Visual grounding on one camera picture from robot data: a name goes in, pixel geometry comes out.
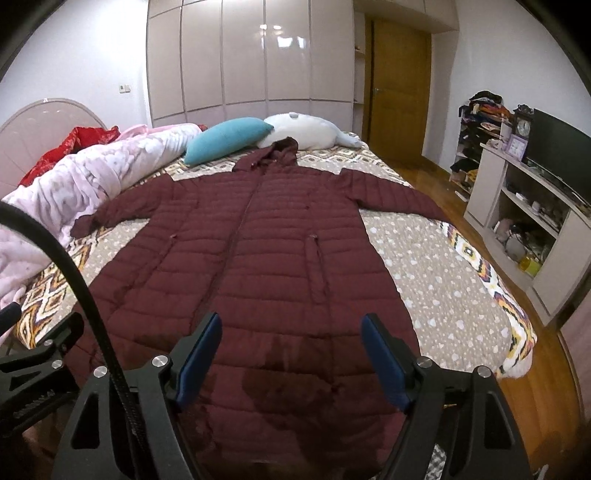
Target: white wall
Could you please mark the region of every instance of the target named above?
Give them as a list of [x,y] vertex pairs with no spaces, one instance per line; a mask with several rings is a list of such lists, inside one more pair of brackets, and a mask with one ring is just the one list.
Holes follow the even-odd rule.
[[[148,0],[67,0],[31,36],[0,82],[0,125],[42,98],[69,98],[121,130],[150,122]],[[131,93],[119,93],[119,84]]]
[[526,103],[591,135],[591,96],[550,33],[515,0],[456,0],[459,32],[433,35],[423,155],[455,161],[460,105],[480,90]]

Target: headboard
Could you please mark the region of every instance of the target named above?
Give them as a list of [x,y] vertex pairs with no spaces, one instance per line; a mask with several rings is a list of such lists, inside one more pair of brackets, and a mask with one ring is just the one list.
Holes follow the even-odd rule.
[[41,156],[59,147],[74,127],[105,124],[74,100],[50,98],[21,108],[0,127],[0,199],[17,188]]

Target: bed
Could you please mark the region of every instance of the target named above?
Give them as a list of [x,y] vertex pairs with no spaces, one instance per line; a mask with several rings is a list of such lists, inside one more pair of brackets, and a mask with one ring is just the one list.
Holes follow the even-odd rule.
[[[229,171],[248,152],[191,169],[179,158],[150,177],[168,173],[180,180]],[[334,173],[353,168],[408,185],[365,144],[362,150],[299,152],[298,163]],[[490,263],[453,226],[416,215],[360,212],[370,241],[405,301],[423,355],[444,368],[471,371],[487,365],[499,377],[527,372],[537,340],[527,315]],[[92,282],[146,223],[132,220],[74,240],[69,253],[85,280]],[[35,347],[75,302],[63,276],[50,265],[28,286],[15,336]]]
[[0,127],[0,198],[16,189],[37,160],[74,127],[106,128],[90,109],[65,98],[45,98],[11,116]]

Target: television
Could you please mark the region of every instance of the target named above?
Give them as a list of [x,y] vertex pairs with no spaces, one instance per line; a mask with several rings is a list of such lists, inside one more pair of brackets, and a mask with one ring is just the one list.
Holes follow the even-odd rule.
[[591,137],[535,110],[525,156],[591,204]]

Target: blue pillow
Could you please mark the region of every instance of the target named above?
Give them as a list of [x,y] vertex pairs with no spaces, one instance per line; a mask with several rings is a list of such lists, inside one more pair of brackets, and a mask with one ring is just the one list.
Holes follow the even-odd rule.
[[273,125],[250,116],[215,125],[193,138],[187,146],[184,163],[189,167],[216,160],[266,137]]

